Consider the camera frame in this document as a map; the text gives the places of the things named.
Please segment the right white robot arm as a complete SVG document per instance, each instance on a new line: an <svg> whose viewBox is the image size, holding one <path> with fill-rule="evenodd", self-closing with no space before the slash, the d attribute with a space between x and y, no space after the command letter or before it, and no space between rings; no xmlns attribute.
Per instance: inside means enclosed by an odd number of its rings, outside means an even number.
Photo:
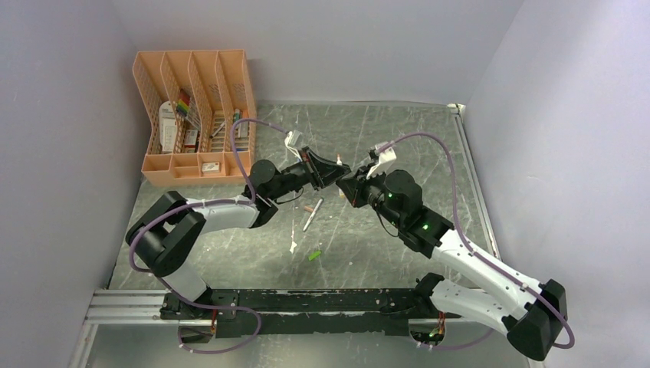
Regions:
<svg viewBox="0 0 650 368"><path fill-rule="evenodd" d="M530 278L467 240L444 216L423 204L422 187L405 170L367 178L363 170L337 180L352 207L368 205L394 226L413 251L458 271L477 285L470 290L442 276L418 282L415 311L433 317L457 314L503 334L524 356L543 361L568 321L566 289Z"/></svg>

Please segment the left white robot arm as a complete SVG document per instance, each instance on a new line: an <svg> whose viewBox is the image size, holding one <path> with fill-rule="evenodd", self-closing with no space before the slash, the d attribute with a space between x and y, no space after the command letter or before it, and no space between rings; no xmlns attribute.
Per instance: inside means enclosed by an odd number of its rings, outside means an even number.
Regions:
<svg viewBox="0 0 650 368"><path fill-rule="evenodd" d="M165 193L126 233L130 258L182 297L181 307L200 319L212 309L211 290L187 258L204 234L230 228L259 228L277 213L279 198L305 186L324 189L351 172L310 148L295 164L279 170L270 160L254 163L241 195L231 199L190 200L177 191Z"/></svg>

